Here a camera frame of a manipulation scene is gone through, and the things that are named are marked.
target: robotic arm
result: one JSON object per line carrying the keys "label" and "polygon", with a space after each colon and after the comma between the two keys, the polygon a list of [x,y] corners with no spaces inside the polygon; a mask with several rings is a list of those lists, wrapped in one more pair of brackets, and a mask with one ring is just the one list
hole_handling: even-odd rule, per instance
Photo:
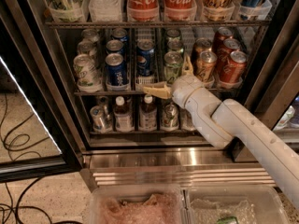
{"label": "robotic arm", "polygon": [[243,105],[232,99],[222,102],[190,73],[179,77],[171,90],[168,88],[169,95],[157,95],[155,89],[144,87],[144,92],[161,98],[171,97],[188,110],[194,127],[212,146],[226,147],[238,137],[299,208],[299,156]]}

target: open refrigerator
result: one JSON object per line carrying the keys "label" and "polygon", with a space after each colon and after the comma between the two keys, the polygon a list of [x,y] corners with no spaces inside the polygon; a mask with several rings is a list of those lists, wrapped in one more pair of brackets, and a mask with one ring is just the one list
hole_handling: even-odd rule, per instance
{"label": "open refrigerator", "polygon": [[[272,177],[238,140],[227,148],[215,148],[197,131],[179,128],[168,132],[161,129],[159,121],[157,131],[140,131],[138,108],[144,92],[140,89],[143,81],[136,75],[135,47],[140,38],[150,37],[156,41],[156,72],[152,79],[154,82],[164,81],[159,41],[163,40],[165,29],[179,29],[186,52],[190,53],[196,38],[212,39],[219,27],[230,27],[249,55],[249,68],[239,87],[224,89],[215,84],[209,90],[222,100],[236,99],[269,129],[274,129],[299,92],[298,0],[268,0],[271,10],[263,19],[209,22],[198,18],[166,21],[162,0],[159,1],[157,21],[127,19],[127,0],[122,0],[121,21],[92,21],[88,15],[82,21],[57,21],[49,16],[50,1],[1,0],[1,22],[7,44],[14,47],[10,55],[20,54],[19,63],[9,62],[8,55],[7,68],[26,91],[27,98],[35,104],[37,114],[62,153],[0,164],[1,180],[80,171],[91,191],[115,185],[170,183],[183,189],[223,183],[276,186]],[[110,38],[114,28],[125,28],[131,41],[129,88],[111,91],[103,77],[102,90],[80,91],[74,77],[73,60],[82,31],[97,29],[105,46],[105,40]],[[97,98],[106,96],[113,103],[119,95],[132,97],[133,130],[121,133],[114,128],[108,133],[96,132],[90,110],[96,105]],[[157,99],[157,104],[159,120],[162,102]],[[298,150],[296,127],[288,125],[276,129],[275,133],[292,149]]]}

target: white bottle cap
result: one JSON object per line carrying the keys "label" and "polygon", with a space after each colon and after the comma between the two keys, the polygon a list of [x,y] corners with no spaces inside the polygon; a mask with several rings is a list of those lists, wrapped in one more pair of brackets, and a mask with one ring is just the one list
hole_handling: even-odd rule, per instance
{"label": "white bottle cap", "polygon": [[115,101],[116,101],[116,105],[123,105],[124,104],[124,99],[123,99],[122,96],[116,97]]}
{"label": "white bottle cap", "polygon": [[145,102],[146,104],[150,104],[150,103],[152,102],[152,96],[151,96],[150,94],[146,94],[146,95],[144,96],[144,102]]}

